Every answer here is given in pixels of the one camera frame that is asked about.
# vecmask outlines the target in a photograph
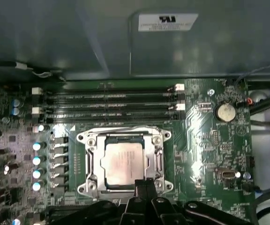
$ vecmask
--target wire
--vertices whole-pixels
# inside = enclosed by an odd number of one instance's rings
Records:
[[[266,216],[267,214],[270,214],[270,207],[267,207],[267,208],[265,208],[257,213],[258,220],[261,219],[262,217]]]
[[[270,81],[248,81],[248,90],[264,90],[270,89]]]
[[[252,116],[252,115],[255,115],[257,113],[261,113],[265,110],[268,110],[268,109],[270,109],[270,97],[251,106],[250,107],[250,115]]]
[[[234,86],[237,86],[239,84],[239,82],[242,80],[242,79],[245,79],[247,76],[251,75],[251,74],[254,74],[254,73],[257,73],[257,72],[260,72],[262,70],[265,70],[265,69],[269,69],[270,68],[270,65],[268,66],[264,66],[264,67],[260,67],[260,68],[257,68],[257,69],[253,69],[252,71],[249,71],[249,72],[246,72],[246,73],[243,73],[242,75],[240,75],[237,80],[234,82]]]
[[[251,120],[251,125],[259,127],[270,127],[270,121],[256,121]]]
[[[257,206],[269,199],[270,199],[270,191],[267,193],[263,193],[263,195],[256,198],[255,201],[251,204],[251,219],[255,225],[259,225],[257,211],[256,211]]]
[[[0,61],[0,67],[12,67],[22,70],[30,70],[32,73],[40,78],[47,78],[53,75],[53,73],[59,73],[60,70],[50,70],[47,68],[33,67],[25,63],[14,61]]]

